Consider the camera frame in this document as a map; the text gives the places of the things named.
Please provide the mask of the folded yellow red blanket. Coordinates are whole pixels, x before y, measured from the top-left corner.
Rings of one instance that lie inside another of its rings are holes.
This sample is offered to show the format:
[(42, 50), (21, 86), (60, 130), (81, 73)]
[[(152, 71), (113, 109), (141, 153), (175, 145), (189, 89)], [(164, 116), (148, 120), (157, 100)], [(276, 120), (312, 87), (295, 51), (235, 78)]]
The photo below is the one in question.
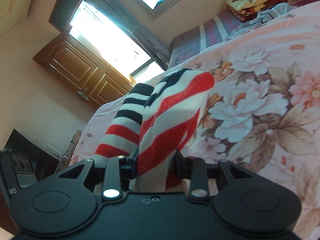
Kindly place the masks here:
[(241, 23), (253, 20), (258, 13), (287, 0), (225, 0), (226, 8)]

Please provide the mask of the grey left curtain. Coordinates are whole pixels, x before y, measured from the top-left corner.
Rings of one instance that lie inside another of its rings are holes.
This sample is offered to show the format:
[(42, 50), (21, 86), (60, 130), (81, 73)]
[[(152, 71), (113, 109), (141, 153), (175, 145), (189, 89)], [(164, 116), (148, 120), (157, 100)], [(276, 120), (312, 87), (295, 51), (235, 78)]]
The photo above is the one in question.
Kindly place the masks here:
[(84, 0), (129, 35), (151, 58), (166, 70), (171, 52), (149, 29), (147, 29), (120, 0)]

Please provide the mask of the pink floral bed sheet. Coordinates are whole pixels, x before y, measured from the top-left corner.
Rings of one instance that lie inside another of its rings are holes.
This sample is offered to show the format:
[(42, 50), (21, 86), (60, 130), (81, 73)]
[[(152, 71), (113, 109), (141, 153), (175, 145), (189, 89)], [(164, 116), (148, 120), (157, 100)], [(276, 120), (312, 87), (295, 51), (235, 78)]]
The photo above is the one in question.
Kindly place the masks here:
[[(209, 164), (228, 160), (289, 188), (303, 208), (295, 233), (319, 239), (319, 3), (266, 17), (146, 84), (156, 87), (180, 69), (209, 72), (215, 81), (180, 152)], [(71, 164), (93, 158), (127, 96), (96, 111)]]

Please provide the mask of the striped knit sweater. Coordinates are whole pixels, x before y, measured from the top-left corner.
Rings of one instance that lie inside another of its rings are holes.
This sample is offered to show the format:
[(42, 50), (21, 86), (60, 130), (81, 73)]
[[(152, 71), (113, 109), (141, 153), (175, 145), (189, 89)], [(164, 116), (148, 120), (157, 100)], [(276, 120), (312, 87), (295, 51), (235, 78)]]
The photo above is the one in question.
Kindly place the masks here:
[(94, 160), (102, 164), (137, 149), (134, 191), (185, 192), (184, 182), (174, 176), (174, 154), (195, 132), (214, 83), (209, 72), (180, 69), (156, 87), (137, 84), (107, 129)]

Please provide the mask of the wooden door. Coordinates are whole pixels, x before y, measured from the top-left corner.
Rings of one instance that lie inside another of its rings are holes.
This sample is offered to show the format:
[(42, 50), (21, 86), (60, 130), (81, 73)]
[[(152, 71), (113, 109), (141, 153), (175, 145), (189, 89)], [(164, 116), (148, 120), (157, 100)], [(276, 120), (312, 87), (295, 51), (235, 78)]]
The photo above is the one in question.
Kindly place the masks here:
[(33, 60), (94, 109), (121, 98), (136, 84), (68, 33), (60, 33)]

